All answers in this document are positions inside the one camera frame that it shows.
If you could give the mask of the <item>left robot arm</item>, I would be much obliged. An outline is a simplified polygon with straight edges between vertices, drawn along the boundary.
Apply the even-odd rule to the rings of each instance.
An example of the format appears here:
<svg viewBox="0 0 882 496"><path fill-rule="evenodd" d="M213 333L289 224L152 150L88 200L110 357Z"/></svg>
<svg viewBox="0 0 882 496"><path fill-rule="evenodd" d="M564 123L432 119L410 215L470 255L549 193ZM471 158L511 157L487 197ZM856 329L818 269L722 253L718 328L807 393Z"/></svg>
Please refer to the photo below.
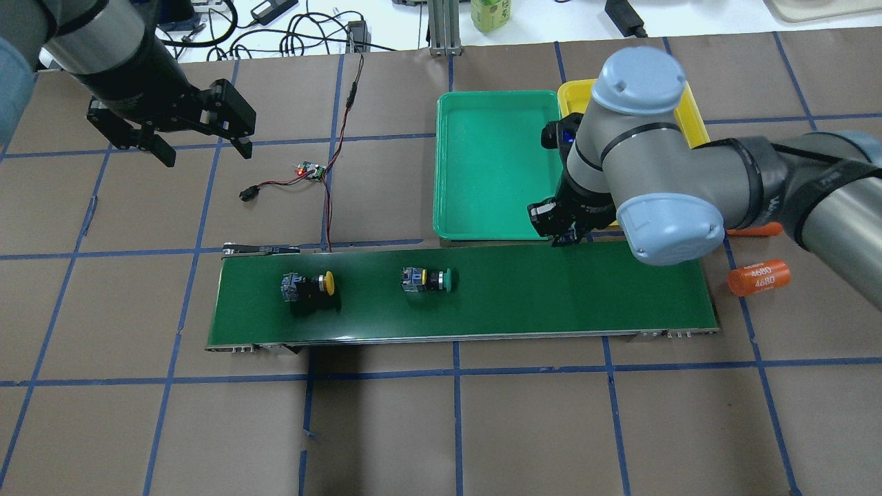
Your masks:
<svg viewBox="0 0 882 496"><path fill-rule="evenodd" d="M34 94L40 53L92 95L86 119L117 149L136 148L173 167L164 133L195 131L252 157L256 111L227 79L190 83L156 35L152 6L129 1L3 1L2 144L12 141Z"/></svg>

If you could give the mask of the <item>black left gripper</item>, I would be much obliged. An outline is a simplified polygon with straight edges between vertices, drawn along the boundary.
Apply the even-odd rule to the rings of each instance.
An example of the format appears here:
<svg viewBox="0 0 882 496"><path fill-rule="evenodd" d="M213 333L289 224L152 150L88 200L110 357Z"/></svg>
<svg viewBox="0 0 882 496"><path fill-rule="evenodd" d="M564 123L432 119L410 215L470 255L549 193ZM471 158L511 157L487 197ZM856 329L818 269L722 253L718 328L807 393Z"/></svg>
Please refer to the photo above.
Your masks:
<svg viewBox="0 0 882 496"><path fill-rule="evenodd" d="M227 79L212 81L207 89L191 87L183 93L161 97L145 115L124 116L97 97L86 110L86 120L118 149L137 147L151 154L165 167L176 165L176 150L161 132L196 131L229 141L243 159L252 159L252 136L256 111Z"/></svg>

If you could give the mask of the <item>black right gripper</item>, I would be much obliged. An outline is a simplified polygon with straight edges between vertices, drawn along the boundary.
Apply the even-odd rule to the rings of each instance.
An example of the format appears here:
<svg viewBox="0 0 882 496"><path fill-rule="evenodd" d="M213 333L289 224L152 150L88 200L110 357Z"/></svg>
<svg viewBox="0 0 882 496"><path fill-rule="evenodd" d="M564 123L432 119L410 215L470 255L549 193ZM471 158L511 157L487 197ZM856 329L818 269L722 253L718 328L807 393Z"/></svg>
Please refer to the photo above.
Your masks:
<svg viewBox="0 0 882 496"><path fill-rule="evenodd" d="M563 170L554 195L528 205L527 213L537 234L548 239L569 229L583 239L590 231L615 222L615 206L604 173L580 150L577 132L581 124L551 121L542 129L542 147L560 152Z"/></svg>

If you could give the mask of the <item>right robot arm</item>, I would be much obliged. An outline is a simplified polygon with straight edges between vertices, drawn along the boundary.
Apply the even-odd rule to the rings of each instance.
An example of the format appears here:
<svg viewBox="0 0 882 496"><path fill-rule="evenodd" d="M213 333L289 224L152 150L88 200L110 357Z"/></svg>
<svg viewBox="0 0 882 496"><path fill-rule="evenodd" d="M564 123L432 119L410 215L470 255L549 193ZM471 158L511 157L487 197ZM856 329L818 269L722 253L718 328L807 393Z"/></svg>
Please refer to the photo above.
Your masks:
<svg viewBox="0 0 882 496"><path fill-rule="evenodd" d="M584 113L551 121L557 191L530 204L535 231L576 244L617 222L649 266L701 258L727 230L779 223L803 250L880 305L880 141L810 132L718 139L688 147L674 111L686 75L671 54L627 47L605 60Z"/></svg>

